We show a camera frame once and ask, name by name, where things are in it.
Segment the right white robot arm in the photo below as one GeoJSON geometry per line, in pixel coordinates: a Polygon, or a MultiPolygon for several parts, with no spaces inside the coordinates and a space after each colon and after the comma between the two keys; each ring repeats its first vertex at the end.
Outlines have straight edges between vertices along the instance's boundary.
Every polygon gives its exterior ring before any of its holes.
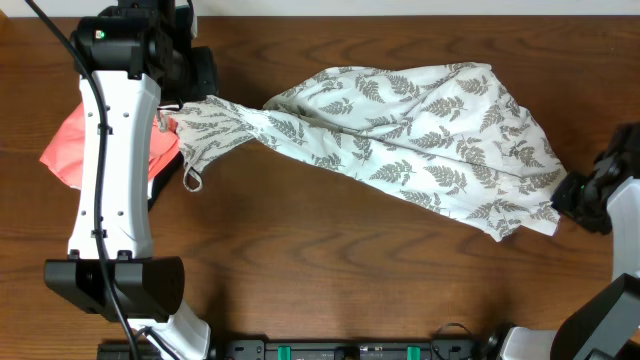
{"type": "Polygon", "coordinates": [[[624,124],[589,175],[571,172],[551,205],[592,233],[613,236],[611,283],[556,331],[505,325],[486,345],[486,359],[637,359],[639,329],[639,125],[624,124]]]}

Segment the white fern print dress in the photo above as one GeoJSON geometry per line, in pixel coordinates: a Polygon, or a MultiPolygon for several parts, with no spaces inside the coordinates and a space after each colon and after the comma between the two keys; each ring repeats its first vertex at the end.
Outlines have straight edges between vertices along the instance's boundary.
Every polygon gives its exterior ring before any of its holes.
{"type": "Polygon", "coordinates": [[[214,159],[256,140],[495,240],[558,227],[550,199],[565,169],[487,64],[332,67],[259,109],[210,96],[159,120],[178,137],[191,191],[214,159]]]}

